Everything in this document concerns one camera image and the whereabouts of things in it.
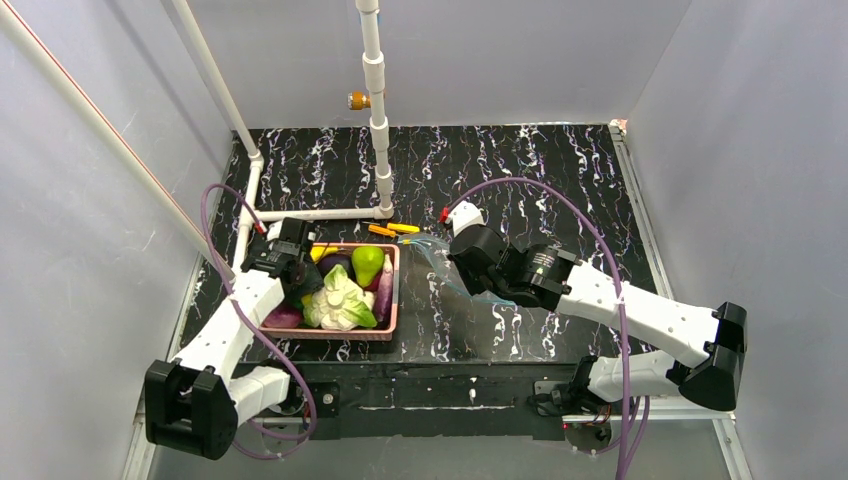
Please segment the clear zip top bag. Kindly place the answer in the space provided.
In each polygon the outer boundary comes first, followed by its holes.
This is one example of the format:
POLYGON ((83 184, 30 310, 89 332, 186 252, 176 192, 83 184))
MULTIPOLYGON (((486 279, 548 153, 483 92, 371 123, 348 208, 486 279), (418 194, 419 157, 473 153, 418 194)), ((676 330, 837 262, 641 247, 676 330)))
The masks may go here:
POLYGON ((448 259, 449 243, 439 237, 427 233, 413 233, 401 235, 396 243, 398 245, 410 246, 421 254, 430 264, 434 274, 446 287, 457 292, 462 297, 490 305, 515 307, 514 302, 501 299, 491 292, 471 294, 460 278, 457 267, 448 259))

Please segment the yellow banana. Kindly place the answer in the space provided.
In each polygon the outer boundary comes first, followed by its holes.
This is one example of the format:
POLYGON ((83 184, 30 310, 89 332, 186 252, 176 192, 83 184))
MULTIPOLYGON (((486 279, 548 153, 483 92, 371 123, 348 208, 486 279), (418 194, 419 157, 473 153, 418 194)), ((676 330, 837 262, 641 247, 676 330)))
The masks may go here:
POLYGON ((312 261, 315 264, 318 264, 326 256, 337 253, 338 251, 339 251, 338 247, 329 246, 329 245, 321 245, 321 246, 314 246, 310 251, 310 255, 311 255, 312 261))

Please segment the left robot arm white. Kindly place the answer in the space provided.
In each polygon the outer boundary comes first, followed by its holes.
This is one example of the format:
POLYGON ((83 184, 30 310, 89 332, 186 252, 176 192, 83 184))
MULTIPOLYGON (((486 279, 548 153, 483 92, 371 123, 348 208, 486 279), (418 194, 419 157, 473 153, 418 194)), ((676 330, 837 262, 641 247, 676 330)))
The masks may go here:
POLYGON ((144 378, 149 442, 211 460, 230 448, 238 428, 289 396, 300 374, 289 366, 234 371, 266 317, 301 286, 311 265, 315 227, 286 218, 245 258, 228 295, 193 340, 144 378))

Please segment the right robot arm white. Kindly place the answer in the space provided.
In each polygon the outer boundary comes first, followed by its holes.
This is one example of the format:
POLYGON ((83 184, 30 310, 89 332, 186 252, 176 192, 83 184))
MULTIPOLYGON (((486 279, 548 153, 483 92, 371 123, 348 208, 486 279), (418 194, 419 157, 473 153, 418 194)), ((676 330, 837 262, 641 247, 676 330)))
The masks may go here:
POLYGON ((520 307, 541 308, 617 328, 653 346, 650 353, 583 358, 572 380, 548 402, 592 408, 626 397, 679 394, 720 412, 737 406, 747 350, 744 308, 678 303, 613 279, 590 263, 544 244, 518 249, 494 229, 455 231, 449 259, 472 295, 491 293, 520 307))

